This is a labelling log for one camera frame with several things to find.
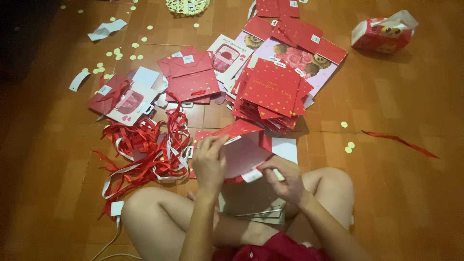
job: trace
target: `person's left hand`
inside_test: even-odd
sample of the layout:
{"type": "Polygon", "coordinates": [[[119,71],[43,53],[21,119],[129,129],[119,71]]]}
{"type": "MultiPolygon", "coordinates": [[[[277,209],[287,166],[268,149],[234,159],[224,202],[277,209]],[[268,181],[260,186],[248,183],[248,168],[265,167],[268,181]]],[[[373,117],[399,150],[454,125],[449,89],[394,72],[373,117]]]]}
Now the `person's left hand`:
{"type": "Polygon", "coordinates": [[[216,198],[226,173],[226,156],[221,150],[229,135],[206,137],[197,143],[193,156],[193,169],[198,179],[198,194],[216,198]]]}

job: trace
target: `tissue box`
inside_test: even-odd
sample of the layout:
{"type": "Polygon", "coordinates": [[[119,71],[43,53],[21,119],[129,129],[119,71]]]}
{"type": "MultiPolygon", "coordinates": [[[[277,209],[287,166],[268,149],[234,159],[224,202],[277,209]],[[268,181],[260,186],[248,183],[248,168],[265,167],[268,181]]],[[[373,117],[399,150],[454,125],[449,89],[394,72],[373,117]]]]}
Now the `tissue box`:
{"type": "Polygon", "coordinates": [[[417,25],[417,21],[406,10],[389,18],[367,19],[351,32],[351,46],[393,54],[409,43],[417,25]]]}

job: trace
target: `wooden floor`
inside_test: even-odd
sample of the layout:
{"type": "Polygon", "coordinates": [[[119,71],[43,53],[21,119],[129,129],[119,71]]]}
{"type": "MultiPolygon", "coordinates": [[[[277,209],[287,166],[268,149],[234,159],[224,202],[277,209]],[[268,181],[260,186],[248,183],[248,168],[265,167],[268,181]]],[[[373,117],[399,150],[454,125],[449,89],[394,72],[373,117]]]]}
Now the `wooden floor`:
{"type": "MultiPolygon", "coordinates": [[[[68,90],[72,79],[99,62],[107,73],[126,74],[139,66],[160,71],[156,61],[184,46],[202,51],[220,34],[235,38],[252,0],[212,0],[202,16],[176,19],[163,2],[64,1],[67,8],[57,8],[23,84],[3,84],[2,260],[87,261],[116,232],[109,218],[97,221],[108,173],[98,169],[104,164],[90,150],[115,156],[109,140],[100,140],[106,123],[95,123],[98,116],[87,109],[98,78],[92,74],[77,92],[68,90]],[[110,17],[128,25],[92,43],[86,33],[110,17]],[[134,42],[140,47],[132,48],[134,42]],[[118,47],[121,60],[105,55],[118,47]],[[130,60],[133,54],[144,59],[130,60]]],[[[351,176],[353,235],[376,260],[464,260],[464,3],[310,0],[299,6],[302,20],[349,51],[295,131],[285,135],[297,139],[302,171],[330,166],[351,176]],[[403,51],[380,56],[350,47],[351,30],[361,20],[402,9],[420,23],[403,51]],[[441,159],[361,130],[401,136],[441,159]],[[350,141],[355,148],[348,154],[350,141]]],[[[154,120],[164,117],[157,111],[154,120]]],[[[214,102],[187,109],[187,117],[192,130],[232,122],[225,104],[214,102]]],[[[196,181],[164,188],[185,195],[196,190],[196,181]]],[[[114,253],[137,254],[124,228],[102,257],[114,253]]]]}

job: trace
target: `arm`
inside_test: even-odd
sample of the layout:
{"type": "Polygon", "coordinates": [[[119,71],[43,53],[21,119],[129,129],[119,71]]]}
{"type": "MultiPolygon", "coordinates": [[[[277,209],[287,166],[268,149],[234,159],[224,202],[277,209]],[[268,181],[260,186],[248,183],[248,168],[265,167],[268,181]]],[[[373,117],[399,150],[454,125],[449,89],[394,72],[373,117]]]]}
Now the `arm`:
{"type": "Polygon", "coordinates": [[[226,157],[221,147],[227,140],[228,136],[221,139],[207,137],[198,142],[193,169],[199,188],[179,261],[208,261],[212,258],[214,204],[226,171],[226,157]]]}
{"type": "Polygon", "coordinates": [[[262,164],[260,169],[281,198],[299,207],[333,260],[371,260],[352,235],[304,188],[296,164],[274,156],[262,164]],[[278,169],[285,180],[280,182],[272,169],[278,169]]]}

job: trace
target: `hand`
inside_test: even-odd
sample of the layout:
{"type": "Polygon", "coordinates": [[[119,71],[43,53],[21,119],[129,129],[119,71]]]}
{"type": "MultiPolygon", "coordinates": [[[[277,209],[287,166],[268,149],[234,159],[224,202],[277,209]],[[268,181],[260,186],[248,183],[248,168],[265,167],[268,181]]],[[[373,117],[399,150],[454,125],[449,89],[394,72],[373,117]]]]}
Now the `hand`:
{"type": "Polygon", "coordinates": [[[272,185],[279,197],[297,206],[302,204],[302,197],[306,189],[297,164],[282,157],[273,156],[270,160],[261,164],[258,169],[263,170],[267,181],[272,185]],[[279,181],[273,169],[278,169],[285,180],[279,181]]]}
{"type": "Polygon", "coordinates": [[[221,150],[229,135],[206,137],[197,143],[193,156],[193,169],[198,179],[198,195],[216,198],[224,182],[226,156],[221,150]]]}

